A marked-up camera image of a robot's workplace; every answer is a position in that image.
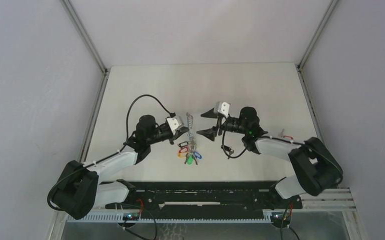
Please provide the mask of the black tagged key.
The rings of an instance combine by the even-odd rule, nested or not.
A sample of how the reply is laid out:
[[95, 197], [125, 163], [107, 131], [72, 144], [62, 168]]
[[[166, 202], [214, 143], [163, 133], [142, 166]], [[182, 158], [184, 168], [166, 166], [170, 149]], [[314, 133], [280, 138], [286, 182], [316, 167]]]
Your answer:
[[180, 142], [180, 143], [178, 144], [178, 147], [182, 149], [182, 148], [184, 148], [184, 147], [187, 147], [188, 144], [189, 144], [188, 141], [183, 141], [183, 142]]
[[220, 147], [223, 150], [223, 152], [227, 155], [227, 159], [229, 160], [235, 151], [230, 146], [227, 146], [227, 145], [221, 145]]

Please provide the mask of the red tagged key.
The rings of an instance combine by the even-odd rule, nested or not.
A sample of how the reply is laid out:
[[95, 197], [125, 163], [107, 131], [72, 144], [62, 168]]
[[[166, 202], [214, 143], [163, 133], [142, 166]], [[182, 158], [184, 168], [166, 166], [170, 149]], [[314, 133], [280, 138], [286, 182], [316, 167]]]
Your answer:
[[182, 147], [179, 151], [178, 151], [178, 154], [181, 155], [181, 154], [186, 154], [187, 152], [189, 151], [189, 148], [187, 146], [185, 147]]
[[278, 134], [278, 136], [279, 136], [280, 138], [286, 139], [286, 140], [288, 140], [288, 141], [293, 141], [293, 140], [294, 140], [294, 137], [293, 137], [293, 136], [285, 135], [285, 129], [284, 129], [284, 128], [281, 130], [281, 132]]

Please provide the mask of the yellow tagged key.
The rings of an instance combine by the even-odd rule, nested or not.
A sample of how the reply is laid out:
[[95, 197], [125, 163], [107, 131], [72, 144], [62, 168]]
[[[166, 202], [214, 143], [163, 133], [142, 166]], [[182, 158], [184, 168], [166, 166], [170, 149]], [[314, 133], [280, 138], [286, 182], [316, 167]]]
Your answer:
[[188, 155], [187, 152], [179, 152], [177, 156], [178, 156], [179, 158], [185, 158], [187, 155]]

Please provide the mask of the green tagged key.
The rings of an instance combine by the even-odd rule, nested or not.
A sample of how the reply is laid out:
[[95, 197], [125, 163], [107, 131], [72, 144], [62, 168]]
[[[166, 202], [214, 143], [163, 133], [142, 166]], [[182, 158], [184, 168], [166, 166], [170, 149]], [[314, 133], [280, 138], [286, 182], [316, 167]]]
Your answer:
[[194, 157], [192, 155], [190, 155], [187, 160], [186, 160], [186, 164], [187, 165], [191, 165], [192, 163], [194, 162]]

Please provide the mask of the blue tagged key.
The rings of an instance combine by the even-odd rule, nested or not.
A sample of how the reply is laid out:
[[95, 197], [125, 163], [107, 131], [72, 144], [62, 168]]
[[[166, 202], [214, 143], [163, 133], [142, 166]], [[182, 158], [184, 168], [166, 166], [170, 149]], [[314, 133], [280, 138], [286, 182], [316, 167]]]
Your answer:
[[197, 151], [194, 151], [193, 152], [193, 156], [196, 160], [201, 160], [202, 159], [202, 155], [200, 153], [198, 153]]

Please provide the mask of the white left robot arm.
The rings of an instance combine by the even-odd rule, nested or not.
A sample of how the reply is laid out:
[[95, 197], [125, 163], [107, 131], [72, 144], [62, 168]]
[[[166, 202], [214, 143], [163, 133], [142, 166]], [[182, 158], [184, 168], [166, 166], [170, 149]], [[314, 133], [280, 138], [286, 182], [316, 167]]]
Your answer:
[[67, 163], [55, 185], [47, 195], [47, 204], [56, 211], [63, 211], [79, 220], [93, 208], [119, 203], [132, 208], [137, 195], [125, 183], [110, 181], [117, 172], [137, 165], [151, 152], [156, 143], [174, 141], [187, 133], [180, 116], [168, 117], [158, 125], [152, 115], [139, 118], [135, 130], [122, 144], [122, 148], [100, 160]]

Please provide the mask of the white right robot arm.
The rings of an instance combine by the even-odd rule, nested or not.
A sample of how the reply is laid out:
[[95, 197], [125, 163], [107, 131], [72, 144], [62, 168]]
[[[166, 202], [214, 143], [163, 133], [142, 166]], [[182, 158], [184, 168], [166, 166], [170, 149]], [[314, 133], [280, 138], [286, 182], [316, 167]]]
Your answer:
[[319, 138], [299, 142], [270, 136], [260, 126], [260, 118], [253, 107], [243, 107], [238, 117], [230, 116], [224, 106], [214, 107], [200, 116], [215, 119], [216, 125], [199, 130], [197, 134], [211, 141], [217, 136], [224, 138], [227, 133], [242, 134], [245, 151], [290, 162], [294, 174], [282, 178], [270, 189], [269, 201], [275, 208], [283, 208], [293, 196], [318, 196], [343, 181], [343, 169]]

